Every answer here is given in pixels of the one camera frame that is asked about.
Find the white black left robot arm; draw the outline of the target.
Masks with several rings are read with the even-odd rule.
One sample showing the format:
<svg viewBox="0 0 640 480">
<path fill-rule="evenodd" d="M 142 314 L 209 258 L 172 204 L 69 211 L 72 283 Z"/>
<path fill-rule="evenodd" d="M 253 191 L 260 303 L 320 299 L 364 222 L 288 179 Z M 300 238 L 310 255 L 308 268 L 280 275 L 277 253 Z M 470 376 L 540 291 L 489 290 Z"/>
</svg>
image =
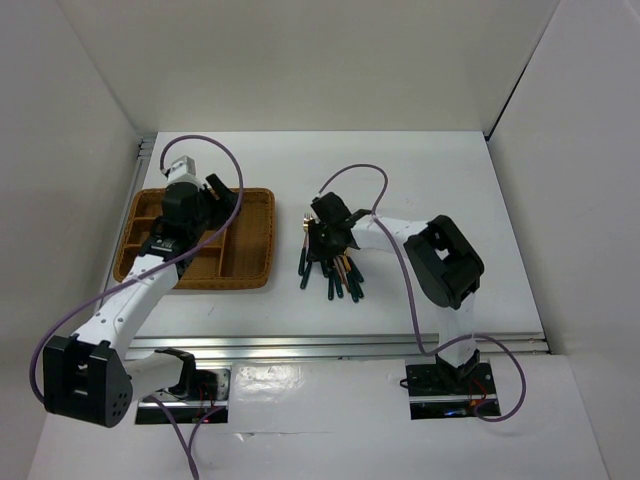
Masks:
<svg viewBox="0 0 640 480">
<path fill-rule="evenodd" d="M 192 174 L 169 182 L 162 213 L 153 221 L 125 281 L 73 334 L 54 335 L 44 345 L 47 412 L 112 428 L 131 404 L 156 391 L 165 389 L 176 399 L 195 393 L 199 377 L 191 354 L 162 348 L 131 364 L 123 358 L 199 249 L 233 222 L 241 201 L 241 192 L 229 189 L 215 174 L 204 183 Z"/>
</svg>

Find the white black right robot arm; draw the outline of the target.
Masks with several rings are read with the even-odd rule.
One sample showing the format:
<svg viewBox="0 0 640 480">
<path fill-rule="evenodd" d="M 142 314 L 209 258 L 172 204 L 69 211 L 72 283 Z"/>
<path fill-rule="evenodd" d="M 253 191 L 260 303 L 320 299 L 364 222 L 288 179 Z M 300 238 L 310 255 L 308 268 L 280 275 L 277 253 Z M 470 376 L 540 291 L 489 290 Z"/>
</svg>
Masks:
<svg viewBox="0 0 640 480">
<path fill-rule="evenodd" d="M 453 220 L 439 215 L 430 221 L 409 221 L 364 209 L 351 212 L 332 192 L 314 198 L 311 209 L 314 216 L 306 221 L 307 259 L 324 264 L 352 293 L 358 292 L 361 276 L 348 258 L 349 249 L 399 256 L 405 281 L 413 274 L 436 307 L 438 384 L 448 392 L 460 391 L 479 363 L 473 307 L 485 267 Z"/>
</svg>

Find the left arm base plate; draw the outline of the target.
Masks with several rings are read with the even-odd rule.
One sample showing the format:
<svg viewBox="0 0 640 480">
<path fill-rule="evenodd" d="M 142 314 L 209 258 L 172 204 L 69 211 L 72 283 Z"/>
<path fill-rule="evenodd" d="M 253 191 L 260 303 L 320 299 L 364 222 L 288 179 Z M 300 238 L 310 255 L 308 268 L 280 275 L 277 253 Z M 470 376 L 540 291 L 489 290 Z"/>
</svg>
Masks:
<svg viewBox="0 0 640 480">
<path fill-rule="evenodd" d="M 186 394 L 175 394 L 168 389 L 152 394 L 171 413 L 177 424 L 195 425 L 211 412 L 204 422 L 225 424 L 228 422 L 228 400 L 231 387 L 231 368 L 198 368 Z"/>
</svg>

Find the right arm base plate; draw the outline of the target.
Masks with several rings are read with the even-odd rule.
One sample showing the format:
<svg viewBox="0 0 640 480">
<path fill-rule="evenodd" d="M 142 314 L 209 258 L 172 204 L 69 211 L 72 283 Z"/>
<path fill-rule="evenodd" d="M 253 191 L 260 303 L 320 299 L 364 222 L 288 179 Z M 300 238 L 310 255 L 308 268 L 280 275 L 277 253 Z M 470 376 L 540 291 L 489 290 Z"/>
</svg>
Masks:
<svg viewBox="0 0 640 480">
<path fill-rule="evenodd" d="M 412 420 L 475 417 L 475 409 L 489 418 L 501 415 L 493 372 L 486 362 L 455 385 L 445 384 L 435 364 L 407 365 L 399 386 L 408 392 Z"/>
</svg>

